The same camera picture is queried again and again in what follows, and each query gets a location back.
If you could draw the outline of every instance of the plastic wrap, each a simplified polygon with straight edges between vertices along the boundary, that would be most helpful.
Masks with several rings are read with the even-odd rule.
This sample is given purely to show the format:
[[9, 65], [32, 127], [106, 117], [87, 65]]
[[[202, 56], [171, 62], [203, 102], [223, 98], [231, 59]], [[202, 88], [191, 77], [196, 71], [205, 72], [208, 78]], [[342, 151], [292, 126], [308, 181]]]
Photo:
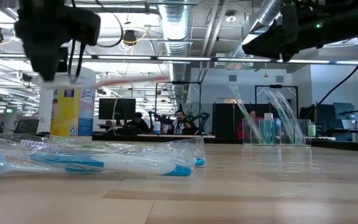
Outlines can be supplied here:
[[239, 88], [235, 84], [230, 83], [230, 89], [234, 93], [234, 97], [236, 99], [237, 106], [240, 108], [240, 110], [241, 110], [242, 114], [244, 115], [246, 121], [248, 122], [251, 130], [253, 131], [253, 135], [255, 136], [256, 140], [258, 140], [259, 144], [263, 144], [264, 139], [263, 139], [262, 135], [260, 134], [259, 128], [255, 124], [254, 119], [251, 118], [246, 107], [244, 106], [244, 102], [242, 101], [242, 97], [240, 95]]
[[303, 135], [296, 131], [294, 126], [294, 119], [290, 119], [285, 111], [285, 107], [281, 104], [280, 100], [270, 90], [264, 90], [266, 97], [270, 104], [277, 110], [278, 115], [284, 125], [285, 131], [287, 132], [292, 144], [304, 144]]
[[[108, 142], [97, 142], [97, 141], [81, 141], [78, 138], [65, 138], [59, 136], [50, 136], [49, 140], [43, 140], [43, 142], [48, 142], [50, 144], [56, 144], [59, 146], [68, 146], [68, 147], [81, 147], [98, 150], [101, 148], [109, 147], [114, 150], [125, 150], [130, 149], [132, 152], [141, 152], [145, 150], [145, 147], [138, 144], [123, 144], [123, 143], [108, 143]], [[37, 143], [32, 143], [29, 141], [25, 142], [29, 147], [36, 145]], [[204, 166], [206, 164], [205, 148], [204, 148], [204, 139], [203, 138], [191, 138], [177, 141], [165, 142], [167, 149], [185, 149], [193, 153], [195, 166]]]
[[288, 118], [290, 119], [290, 122], [292, 122], [292, 125], [295, 129], [296, 143], [297, 144], [306, 144], [306, 141], [303, 138], [302, 130], [300, 128], [298, 119], [293, 114], [293, 110], [292, 110], [289, 102], [287, 101], [287, 99], [285, 99], [285, 96], [283, 96], [283, 94], [280, 93], [280, 91], [276, 91], [276, 96], [277, 96], [277, 99], [280, 102], [281, 106], [284, 108], [285, 112], [287, 112]]
[[172, 147], [185, 147], [189, 149], [194, 156], [195, 166], [204, 166], [206, 164], [204, 138], [192, 138], [178, 141], [167, 142]]
[[188, 144], [166, 142], [143, 146], [105, 142], [83, 144], [70, 138], [38, 140], [18, 142], [18, 139], [0, 138], [0, 175], [129, 172], [186, 177], [195, 166], [195, 156]]

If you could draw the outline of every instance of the pipe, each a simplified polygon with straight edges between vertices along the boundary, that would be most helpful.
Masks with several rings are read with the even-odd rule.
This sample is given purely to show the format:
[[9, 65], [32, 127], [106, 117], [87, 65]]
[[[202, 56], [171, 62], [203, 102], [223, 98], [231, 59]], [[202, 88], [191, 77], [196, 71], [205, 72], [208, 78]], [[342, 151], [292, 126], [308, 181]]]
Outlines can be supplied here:
[[[281, 3], [282, 0], [264, 0], [257, 17], [247, 16], [243, 28], [243, 31], [245, 32], [244, 38], [249, 35], [250, 31], [257, 25], [258, 22], [263, 26], [270, 26], [273, 20], [280, 13]], [[244, 58], [246, 56], [247, 55], [242, 49], [242, 43], [240, 43], [237, 49], [231, 53], [231, 57]], [[237, 63], [227, 63], [224, 67], [226, 70], [233, 70], [233, 68], [237, 67]]]
[[216, 13], [218, 11], [219, 0], [214, 0], [213, 4], [214, 5], [211, 10], [211, 19], [208, 22], [208, 26], [207, 26], [206, 33], [205, 33], [205, 39], [204, 39], [204, 43], [203, 43], [203, 48], [201, 49], [200, 56], [205, 55], [205, 50], [208, 45], [209, 37], [210, 37], [211, 31], [212, 31], [212, 26], [214, 25]]
[[208, 47], [208, 51], [206, 53], [207, 56], [210, 56], [212, 53], [212, 49], [214, 48], [215, 45], [215, 41], [216, 41], [216, 37], [218, 36], [219, 33], [219, 28], [221, 27], [222, 21], [225, 17], [225, 13], [227, 10], [227, 5], [230, 3], [230, 0], [224, 0], [223, 5], [222, 5], [222, 9], [221, 9], [221, 14], [219, 15], [219, 19], [216, 23], [213, 35], [212, 35], [212, 39], [211, 39], [211, 43], [209, 43], [209, 47]]
[[203, 76], [201, 77], [201, 80], [200, 80], [201, 83], [204, 81], [204, 78], [205, 78], [205, 76], [206, 76], [206, 74], [207, 74], [207, 72], [208, 72], [210, 66], [211, 66], [211, 62], [208, 62], [208, 63], [207, 63], [207, 66], [206, 66], [206, 68], [205, 68], [205, 70], [204, 70], [204, 74], [203, 74]]
[[[162, 33], [165, 40], [188, 40], [189, 39], [189, 18], [190, 6], [167, 4], [159, 5], [162, 20]], [[183, 57], [189, 52], [189, 44], [186, 43], [166, 43], [165, 50], [169, 56]], [[171, 81], [183, 80], [186, 73], [186, 64], [171, 63]], [[182, 96], [182, 88], [173, 87], [175, 98]]]
[[[14, 25], [14, 22], [0, 22], [0, 25]], [[161, 28], [161, 26], [149, 26], [150, 28]], [[131, 28], [138, 28], [138, 27], [131, 27], [131, 26], [125, 26], [126, 29]], [[190, 26], [192, 29], [207, 29], [207, 27], [203, 26]], [[109, 27], [109, 29], [120, 29], [120, 27]], [[242, 29], [241, 27], [221, 27], [221, 29]]]
[[270, 26], [280, 13], [281, 3], [282, 0], [264, 0], [257, 20], [264, 26]]

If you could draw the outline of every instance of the man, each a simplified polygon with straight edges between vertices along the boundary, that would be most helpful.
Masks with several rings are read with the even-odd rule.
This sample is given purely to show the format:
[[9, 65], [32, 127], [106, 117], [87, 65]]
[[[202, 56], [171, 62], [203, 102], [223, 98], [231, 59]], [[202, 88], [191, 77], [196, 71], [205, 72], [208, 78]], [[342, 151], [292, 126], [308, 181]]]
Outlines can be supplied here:
[[183, 110], [178, 110], [175, 113], [177, 119], [172, 123], [172, 125], [168, 126], [167, 134], [195, 134], [198, 131], [196, 125], [187, 120], [185, 112]]
[[143, 117], [142, 113], [136, 112], [135, 119], [128, 122], [127, 125], [135, 126], [135, 127], [139, 128], [143, 133], [148, 133], [148, 132], [150, 132], [150, 129], [147, 126], [146, 122], [142, 119], [142, 117]]

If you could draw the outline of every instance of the table surface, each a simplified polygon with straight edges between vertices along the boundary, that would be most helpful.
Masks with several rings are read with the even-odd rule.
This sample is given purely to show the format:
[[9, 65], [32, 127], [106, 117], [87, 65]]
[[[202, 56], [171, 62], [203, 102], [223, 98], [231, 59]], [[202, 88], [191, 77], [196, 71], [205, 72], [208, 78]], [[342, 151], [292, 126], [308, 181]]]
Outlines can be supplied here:
[[358, 152], [207, 144], [191, 178], [5, 177], [0, 223], [358, 223]]

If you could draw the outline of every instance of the wall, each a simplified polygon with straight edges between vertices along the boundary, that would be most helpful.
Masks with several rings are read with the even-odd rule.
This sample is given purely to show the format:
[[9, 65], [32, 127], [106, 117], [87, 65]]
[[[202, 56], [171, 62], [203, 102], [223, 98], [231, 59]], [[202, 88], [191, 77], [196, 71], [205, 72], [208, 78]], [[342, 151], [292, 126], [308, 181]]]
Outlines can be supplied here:
[[310, 65], [292, 73], [292, 85], [298, 86], [299, 109], [313, 104]]
[[[198, 69], [193, 68], [192, 79], [195, 80], [198, 76]], [[267, 70], [268, 77], [265, 78], [265, 70], [255, 72], [253, 70], [235, 70], [227, 71], [224, 69], [211, 69], [206, 74], [202, 89], [201, 89], [201, 103], [223, 103], [224, 99], [233, 99], [234, 95], [230, 89], [229, 75], [237, 75], [235, 84], [239, 87], [241, 97], [245, 103], [255, 103], [255, 86], [256, 85], [274, 85], [276, 83], [276, 76], [284, 76], [284, 82], [281, 85], [292, 85], [291, 74], [287, 74], [286, 70]], [[198, 86], [193, 85], [190, 88], [189, 102], [199, 101]], [[294, 96], [286, 89], [280, 90], [283, 95], [292, 99]], [[261, 93], [258, 96], [258, 103], [266, 103], [266, 96]]]
[[[334, 86], [346, 78], [354, 69], [353, 66], [336, 65], [312, 65], [311, 79], [313, 103], [320, 101]], [[325, 100], [324, 104], [354, 103], [355, 84], [358, 79], [358, 71], [333, 91]]]
[[[342, 81], [354, 69], [354, 66], [329, 66], [329, 65], [313, 65], [313, 101], [319, 101], [331, 90], [332, 87]], [[338, 103], [354, 103], [358, 110], [358, 71], [353, 76], [338, 87], [324, 101], [324, 104]]]
[[[354, 66], [308, 65], [292, 74], [292, 82], [299, 86], [300, 107], [320, 101], [334, 86], [347, 77]], [[333, 91], [323, 104], [354, 103], [358, 110], [358, 71]]]

